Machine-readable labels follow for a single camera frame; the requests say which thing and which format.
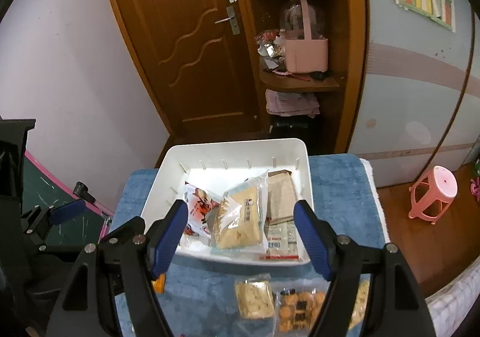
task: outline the clear plastic dome lid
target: clear plastic dome lid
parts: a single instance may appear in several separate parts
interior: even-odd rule
[[[311,39],[325,38],[325,14],[308,3]],[[280,13],[280,30],[285,39],[305,39],[300,0],[290,0]]]

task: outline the wooden floor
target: wooden floor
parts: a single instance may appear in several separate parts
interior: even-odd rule
[[[457,197],[435,225],[408,217],[411,183],[378,189],[390,240],[402,250],[426,297],[480,255],[480,204],[470,193],[472,169],[467,164],[454,172]]]

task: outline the wooden shelf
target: wooden shelf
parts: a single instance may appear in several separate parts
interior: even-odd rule
[[[263,71],[260,64],[260,80],[268,89],[277,92],[327,92],[340,89],[334,77],[329,76],[323,81],[303,81],[293,77],[282,77],[274,73]]]

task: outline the door handle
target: door handle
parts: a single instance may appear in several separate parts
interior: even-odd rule
[[[234,35],[240,34],[240,27],[235,15],[235,9],[232,5],[226,8],[226,14],[228,15],[228,18],[217,20],[215,24],[229,21],[230,27],[232,28],[232,33]]]
[[[215,24],[217,24],[217,23],[222,23],[222,22],[226,22],[227,20],[230,20],[230,19],[233,19],[233,18],[234,18],[234,16],[229,16],[228,18],[217,20],[217,21],[215,22]]]

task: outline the wooden door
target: wooden door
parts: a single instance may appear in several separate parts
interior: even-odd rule
[[[154,94],[179,136],[260,129],[258,102],[237,3],[117,0]],[[233,35],[226,7],[235,9]]]

